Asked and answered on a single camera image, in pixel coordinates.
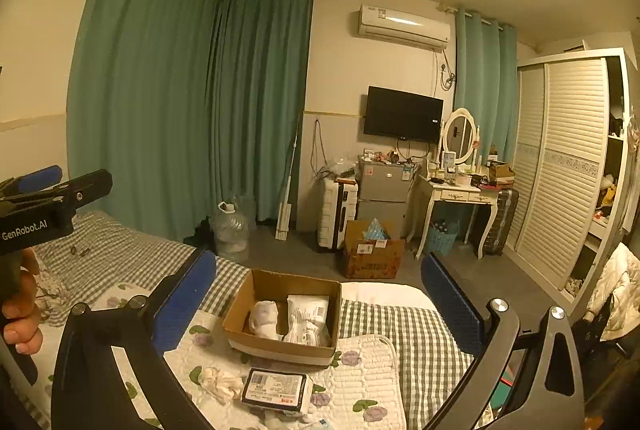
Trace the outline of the person's left hand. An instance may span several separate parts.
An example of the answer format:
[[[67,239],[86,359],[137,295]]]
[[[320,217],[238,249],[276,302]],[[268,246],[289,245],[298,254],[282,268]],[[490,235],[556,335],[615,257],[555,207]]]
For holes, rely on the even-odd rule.
[[[8,320],[3,340],[22,355],[39,352],[43,335],[39,328],[41,315],[36,305],[39,265],[31,248],[22,250],[20,287],[15,295],[2,303],[2,314]]]

